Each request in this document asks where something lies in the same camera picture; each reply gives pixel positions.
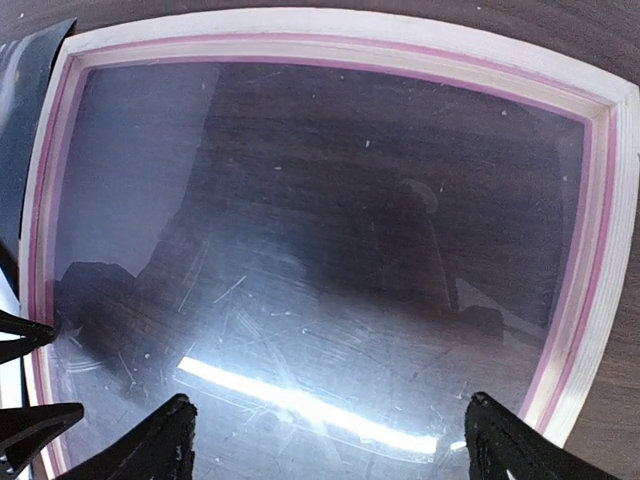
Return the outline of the white mat board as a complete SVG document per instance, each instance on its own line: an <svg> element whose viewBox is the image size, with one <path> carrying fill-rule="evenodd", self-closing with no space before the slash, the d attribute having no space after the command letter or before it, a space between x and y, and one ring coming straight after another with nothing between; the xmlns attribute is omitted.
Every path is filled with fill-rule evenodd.
<svg viewBox="0 0 640 480"><path fill-rule="evenodd" d="M4 271L1 271L1 310L17 314L19 301ZM24 404L22 393L22 366L19 359L1 365L1 408L19 408Z"/></svg>

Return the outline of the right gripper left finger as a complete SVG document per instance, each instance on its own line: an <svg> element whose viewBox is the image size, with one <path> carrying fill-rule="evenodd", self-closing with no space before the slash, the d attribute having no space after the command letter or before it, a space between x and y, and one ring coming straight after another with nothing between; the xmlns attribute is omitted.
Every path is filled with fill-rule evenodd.
<svg viewBox="0 0 640 480"><path fill-rule="evenodd" d="M60 477L67 480L190 479L197 409L176 394L117 442Z"/></svg>

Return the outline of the dalmatian dog photo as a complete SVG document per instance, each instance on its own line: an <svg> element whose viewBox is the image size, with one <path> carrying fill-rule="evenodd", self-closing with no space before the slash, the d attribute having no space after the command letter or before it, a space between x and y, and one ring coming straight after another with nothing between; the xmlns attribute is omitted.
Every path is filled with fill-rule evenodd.
<svg viewBox="0 0 640 480"><path fill-rule="evenodd" d="M1 244L16 252L27 173L60 45L76 20L1 46Z"/></svg>

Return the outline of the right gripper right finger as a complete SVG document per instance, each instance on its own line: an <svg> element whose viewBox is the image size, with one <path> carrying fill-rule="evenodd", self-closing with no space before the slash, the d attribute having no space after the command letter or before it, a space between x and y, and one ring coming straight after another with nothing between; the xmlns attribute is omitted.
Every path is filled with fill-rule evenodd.
<svg viewBox="0 0 640 480"><path fill-rule="evenodd" d="M464 427L471 479L616 479L554 445L485 392L472 395Z"/></svg>

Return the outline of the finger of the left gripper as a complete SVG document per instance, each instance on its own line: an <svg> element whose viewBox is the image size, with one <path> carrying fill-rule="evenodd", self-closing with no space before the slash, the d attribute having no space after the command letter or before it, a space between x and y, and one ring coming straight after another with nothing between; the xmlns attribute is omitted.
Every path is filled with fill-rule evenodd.
<svg viewBox="0 0 640 480"><path fill-rule="evenodd" d="M16 335L16 339L1 341L1 363L13 361L52 343L56 330L51 326L32 322L8 312L1 312L1 332Z"/></svg>
<svg viewBox="0 0 640 480"><path fill-rule="evenodd" d="M80 403L1 410L1 474L19 475L53 439L84 416Z"/></svg>

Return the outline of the clear acrylic sheet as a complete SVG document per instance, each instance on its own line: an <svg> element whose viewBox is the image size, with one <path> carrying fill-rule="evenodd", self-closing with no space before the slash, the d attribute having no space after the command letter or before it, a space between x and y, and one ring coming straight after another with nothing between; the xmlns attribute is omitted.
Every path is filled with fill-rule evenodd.
<svg viewBox="0 0 640 480"><path fill-rule="evenodd" d="M585 127L480 92L269 63L95 69L64 163L48 354L75 467L177 393L197 479L464 479L518 410Z"/></svg>

